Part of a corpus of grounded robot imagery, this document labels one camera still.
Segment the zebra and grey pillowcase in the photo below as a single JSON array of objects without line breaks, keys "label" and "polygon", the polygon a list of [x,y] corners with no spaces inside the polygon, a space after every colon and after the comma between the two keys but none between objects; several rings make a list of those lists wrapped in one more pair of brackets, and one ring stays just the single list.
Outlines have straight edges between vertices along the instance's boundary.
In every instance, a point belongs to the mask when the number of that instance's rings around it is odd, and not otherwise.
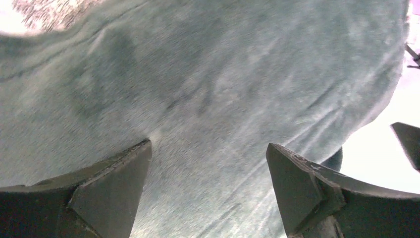
[{"label": "zebra and grey pillowcase", "polygon": [[322,162],[387,107],[406,0],[103,0],[0,37],[0,184],[150,139],[133,238],[282,238],[269,143]]}]

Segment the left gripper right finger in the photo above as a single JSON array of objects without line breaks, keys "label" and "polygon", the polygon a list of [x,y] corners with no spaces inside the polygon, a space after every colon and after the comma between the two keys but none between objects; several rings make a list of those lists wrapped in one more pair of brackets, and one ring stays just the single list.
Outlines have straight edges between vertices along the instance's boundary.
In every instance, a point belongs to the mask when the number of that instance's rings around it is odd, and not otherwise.
[{"label": "left gripper right finger", "polygon": [[279,144],[266,159],[287,237],[419,237],[418,194],[356,180]]}]

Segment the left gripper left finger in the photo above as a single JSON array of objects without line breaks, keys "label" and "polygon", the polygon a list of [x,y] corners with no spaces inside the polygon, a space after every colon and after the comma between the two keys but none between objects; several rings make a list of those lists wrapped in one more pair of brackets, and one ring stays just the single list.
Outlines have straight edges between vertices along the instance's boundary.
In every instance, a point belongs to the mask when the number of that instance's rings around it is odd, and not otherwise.
[{"label": "left gripper left finger", "polygon": [[129,237],[151,158],[145,140],[89,167],[1,188],[1,237]]}]

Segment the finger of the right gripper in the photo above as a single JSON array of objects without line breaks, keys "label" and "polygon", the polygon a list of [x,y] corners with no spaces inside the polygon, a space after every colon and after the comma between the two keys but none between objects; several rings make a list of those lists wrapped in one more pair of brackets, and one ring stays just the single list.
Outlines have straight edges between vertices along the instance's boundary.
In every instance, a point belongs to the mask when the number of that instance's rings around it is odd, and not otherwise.
[{"label": "finger of the right gripper", "polygon": [[412,167],[420,170],[420,128],[405,124],[402,122],[395,122],[391,127],[396,134],[404,153],[406,154]]}]

